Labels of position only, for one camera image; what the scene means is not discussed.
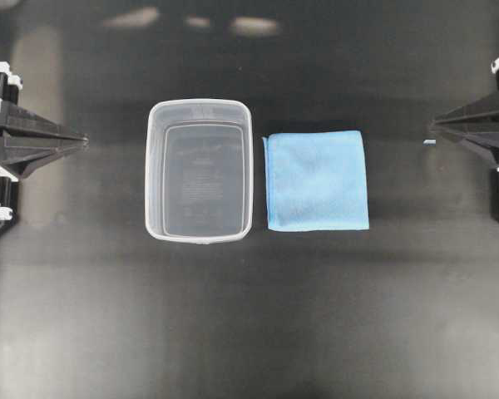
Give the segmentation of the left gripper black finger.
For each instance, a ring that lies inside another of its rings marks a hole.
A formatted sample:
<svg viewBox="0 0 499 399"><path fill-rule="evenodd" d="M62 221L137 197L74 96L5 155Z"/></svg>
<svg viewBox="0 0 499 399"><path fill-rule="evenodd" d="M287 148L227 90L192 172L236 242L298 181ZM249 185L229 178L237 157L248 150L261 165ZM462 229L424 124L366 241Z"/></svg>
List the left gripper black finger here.
<svg viewBox="0 0 499 399"><path fill-rule="evenodd" d="M87 137L12 103L0 106L0 128L33 137L87 142Z"/></svg>
<svg viewBox="0 0 499 399"><path fill-rule="evenodd" d="M0 139L0 166L23 180L35 170L87 147L87 139Z"/></svg>

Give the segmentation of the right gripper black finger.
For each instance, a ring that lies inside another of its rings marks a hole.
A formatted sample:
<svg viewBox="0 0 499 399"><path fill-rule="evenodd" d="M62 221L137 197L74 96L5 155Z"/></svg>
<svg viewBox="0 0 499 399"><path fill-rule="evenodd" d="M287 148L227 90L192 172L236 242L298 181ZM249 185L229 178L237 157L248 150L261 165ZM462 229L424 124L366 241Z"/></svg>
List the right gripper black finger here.
<svg viewBox="0 0 499 399"><path fill-rule="evenodd" d="M474 134L499 127L499 91L480 100L437 116L431 124L434 133Z"/></svg>
<svg viewBox="0 0 499 399"><path fill-rule="evenodd" d="M499 131L469 133L449 128L435 128L434 133L465 146L499 171Z"/></svg>

